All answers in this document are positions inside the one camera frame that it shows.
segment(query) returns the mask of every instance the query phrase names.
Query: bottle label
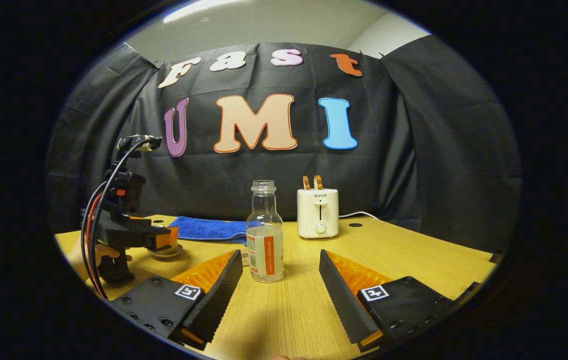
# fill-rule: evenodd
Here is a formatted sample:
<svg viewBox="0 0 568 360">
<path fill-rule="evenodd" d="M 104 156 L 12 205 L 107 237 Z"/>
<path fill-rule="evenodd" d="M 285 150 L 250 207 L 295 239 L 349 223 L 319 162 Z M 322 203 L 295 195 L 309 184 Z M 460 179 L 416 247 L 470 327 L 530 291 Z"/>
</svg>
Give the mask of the bottle label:
<svg viewBox="0 0 568 360">
<path fill-rule="evenodd" d="M 246 235 L 250 271 L 258 275 L 275 275 L 282 271 L 284 237 Z"/>
</svg>

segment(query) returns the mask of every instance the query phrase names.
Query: coaster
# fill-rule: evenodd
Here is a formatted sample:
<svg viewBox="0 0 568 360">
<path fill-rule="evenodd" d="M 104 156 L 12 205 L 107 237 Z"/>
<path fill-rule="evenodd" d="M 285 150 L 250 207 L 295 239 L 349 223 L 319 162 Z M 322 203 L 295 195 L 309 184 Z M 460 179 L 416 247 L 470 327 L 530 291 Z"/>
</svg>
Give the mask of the coaster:
<svg viewBox="0 0 568 360">
<path fill-rule="evenodd" d="M 172 258 L 173 256 L 177 256 L 179 255 L 179 253 L 181 253 L 184 250 L 184 247 L 181 246 L 181 244 L 177 244 L 177 246 L 175 247 L 175 251 L 174 252 L 169 252 L 169 253 L 158 253 L 158 252 L 154 252 L 154 251 L 150 251 L 150 249 L 146 249 L 148 250 L 148 252 L 150 253 L 150 255 L 152 256 L 156 256 L 158 258 Z"/>
</svg>

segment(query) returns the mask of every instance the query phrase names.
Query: bottle cap opening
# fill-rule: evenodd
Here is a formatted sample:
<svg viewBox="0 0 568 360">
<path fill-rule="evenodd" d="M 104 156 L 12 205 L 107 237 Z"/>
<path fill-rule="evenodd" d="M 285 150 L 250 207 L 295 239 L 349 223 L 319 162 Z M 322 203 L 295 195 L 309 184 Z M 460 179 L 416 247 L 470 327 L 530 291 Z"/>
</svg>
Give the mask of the bottle cap opening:
<svg viewBox="0 0 568 360">
<path fill-rule="evenodd" d="M 254 192 L 274 192 L 277 190 L 274 180 L 253 180 L 250 189 Z"/>
</svg>

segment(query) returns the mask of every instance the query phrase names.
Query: person's hand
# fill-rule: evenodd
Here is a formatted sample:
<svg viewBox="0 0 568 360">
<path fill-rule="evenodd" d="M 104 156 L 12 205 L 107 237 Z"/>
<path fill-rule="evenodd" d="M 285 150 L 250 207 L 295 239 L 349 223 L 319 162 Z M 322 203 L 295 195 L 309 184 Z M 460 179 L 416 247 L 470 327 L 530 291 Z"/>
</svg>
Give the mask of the person's hand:
<svg viewBox="0 0 568 360">
<path fill-rule="evenodd" d="M 81 246 L 82 246 L 82 239 L 79 236 L 79 237 L 77 237 L 77 241 L 75 242 L 73 250 L 71 250 L 70 253 L 68 254 L 67 259 L 68 259 L 69 264 L 71 264 L 71 266 L 73 267 L 73 269 L 77 273 L 77 275 L 79 275 L 79 277 L 83 281 L 86 281 L 89 278 L 89 275 L 86 272 L 86 268 L 83 264 Z M 88 246 L 84 245 L 84 251 L 86 253 L 86 258 L 88 258 Z M 116 258 L 116 257 L 118 258 L 119 257 L 119 251 L 115 248 L 111 248 L 110 246 L 107 246 L 107 245 L 104 245 L 104 244 L 96 244 L 95 245 L 95 263 L 96 263 L 96 266 L 99 266 L 99 264 L 101 264 L 101 257 L 102 256 L 109 256 L 111 258 Z M 133 260 L 133 257 L 131 255 L 126 255 L 126 260 L 129 262 L 129 261 Z"/>
<path fill-rule="evenodd" d="M 273 360 L 290 360 L 290 358 L 288 358 L 288 356 L 284 356 L 284 355 L 277 355 L 273 358 Z M 305 357 L 296 357 L 293 360 L 306 360 Z"/>
</svg>

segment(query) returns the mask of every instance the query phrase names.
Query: glass bottle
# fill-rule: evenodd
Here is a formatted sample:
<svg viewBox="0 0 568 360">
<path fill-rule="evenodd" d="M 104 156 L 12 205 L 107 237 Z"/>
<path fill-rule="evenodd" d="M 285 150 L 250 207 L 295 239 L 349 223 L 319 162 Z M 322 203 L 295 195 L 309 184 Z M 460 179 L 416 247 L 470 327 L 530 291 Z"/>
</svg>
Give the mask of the glass bottle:
<svg viewBox="0 0 568 360">
<path fill-rule="evenodd" d="M 284 277 L 284 221 L 277 214 L 275 182 L 252 182 L 252 212 L 246 219 L 250 275 L 260 283 Z"/>
</svg>

